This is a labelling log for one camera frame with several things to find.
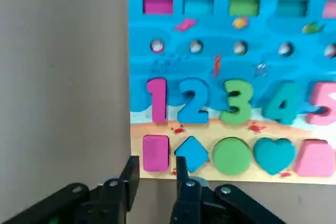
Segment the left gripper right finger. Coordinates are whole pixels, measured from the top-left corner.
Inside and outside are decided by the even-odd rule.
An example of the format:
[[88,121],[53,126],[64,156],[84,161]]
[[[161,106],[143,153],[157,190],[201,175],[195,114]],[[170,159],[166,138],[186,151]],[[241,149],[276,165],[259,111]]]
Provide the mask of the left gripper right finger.
[[186,159],[176,158],[177,198],[170,223],[282,224],[278,216],[232,184],[214,190],[187,172]]

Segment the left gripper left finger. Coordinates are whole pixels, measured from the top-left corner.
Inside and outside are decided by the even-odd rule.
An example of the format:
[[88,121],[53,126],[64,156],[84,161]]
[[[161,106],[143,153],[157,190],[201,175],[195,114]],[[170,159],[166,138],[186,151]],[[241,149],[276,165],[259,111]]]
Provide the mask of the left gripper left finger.
[[130,156],[121,175],[94,189],[72,183],[35,203],[6,223],[125,223],[140,181],[138,156]]

